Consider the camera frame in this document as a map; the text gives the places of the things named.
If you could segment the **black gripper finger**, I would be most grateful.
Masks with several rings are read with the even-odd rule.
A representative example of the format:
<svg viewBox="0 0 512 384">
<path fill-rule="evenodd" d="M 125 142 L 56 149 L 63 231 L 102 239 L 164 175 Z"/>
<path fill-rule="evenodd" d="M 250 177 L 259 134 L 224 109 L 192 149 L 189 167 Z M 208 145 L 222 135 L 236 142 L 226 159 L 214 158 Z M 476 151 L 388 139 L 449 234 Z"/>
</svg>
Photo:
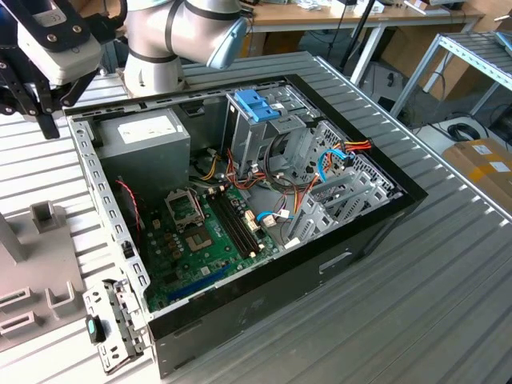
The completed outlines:
<svg viewBox="0 0 512 384">
<path fill-rule="evenodd" d="M 97 72 L 98 70 L 93 70 L 75 81 L 50 89 L 50 104 L 47 111 L 55 112 L 63 107 L 74 106 L 94 80 Z"/>
<path fill-rule="evenodd" d="M 29 64 L 35 75 L 35 89 L 26 86 L 19 78 L 10 62 L 1 62 L 1 114 L 12 115 L 20 113 L 28 118 L 34 118 L 45 139 L 59 138 L 52 113 L 58 104 L 52 99 L 49 82 L 42 78 L 40 71 Z"/>
</svg>

